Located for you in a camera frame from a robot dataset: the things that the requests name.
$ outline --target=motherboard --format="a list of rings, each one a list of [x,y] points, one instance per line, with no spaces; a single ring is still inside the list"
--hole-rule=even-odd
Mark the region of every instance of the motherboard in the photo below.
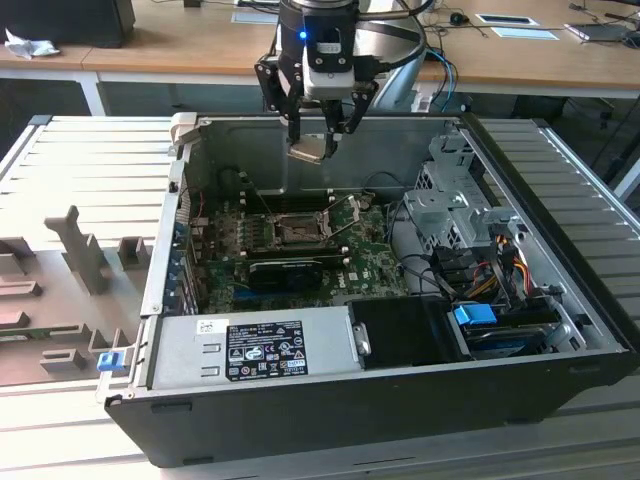
[[[383,208],[369,195],[242,197],[208,211],[205,313],[338,306],[407,295],[386,243]],[[283,277],[282,266],[295,265]]]

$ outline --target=open computer chassis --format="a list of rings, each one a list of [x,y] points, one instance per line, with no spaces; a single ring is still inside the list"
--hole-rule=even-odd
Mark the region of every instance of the open computer chassis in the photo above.
[[[381,145],[367,120],[332,161]],[[203,117],[186,134],[128,384],[106,394],[152,463],[537,422],[638,366],[637,327],[480,122],[384,122],[415,157],[409,191],[261,184],[242,154],[280,161],[261,143],[282,151],[273,118]],[[408,152],[402,129],[431,135]],[[277,351],[291,358],[271,371]]]

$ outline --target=green circuit board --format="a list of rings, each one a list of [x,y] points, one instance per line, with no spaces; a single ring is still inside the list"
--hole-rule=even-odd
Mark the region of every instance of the green circuit board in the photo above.
[[[212,214],[213,228],[221,236],[221,251],[206,263],[210,292],[206,313],[335,306],[357,298],[407,295],[404,278],[385,243],[385,218],[378,205],[361,210],[358,222],[332,238],[335,243],[348,246],[349,264],[324,270],[320,288],[304,293],[254,294],[248,288],[250,262],[241,255],[242,246],[237,241],[238,230],[247,220],[249,215],[243,215],[239,207],[228,202]],[[352,220],[353,209],[348,202],[330,210],[334,231]],[[272,229],[259,226],[257,230],[260,240],[264,235],[265,242],[272,241]]]

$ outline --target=desk leg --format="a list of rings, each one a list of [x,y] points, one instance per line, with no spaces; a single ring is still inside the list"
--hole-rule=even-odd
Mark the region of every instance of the desk leg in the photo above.
[[[82,72],[77,76],[76,81],[82,87],[91,115],[109,115],[109,103],[96,72]]]
[[[640,185],[640,158],[631,167],[631,170],[622,178],[618,186],[614,189],[615,193],[623,202],[627,201],[629,195]]]

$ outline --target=power supply label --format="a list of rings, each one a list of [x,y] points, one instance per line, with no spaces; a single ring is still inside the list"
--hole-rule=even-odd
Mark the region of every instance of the power supply label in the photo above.
[[[307,375],[302,322],[227,327],[226,376],[232,382]]]

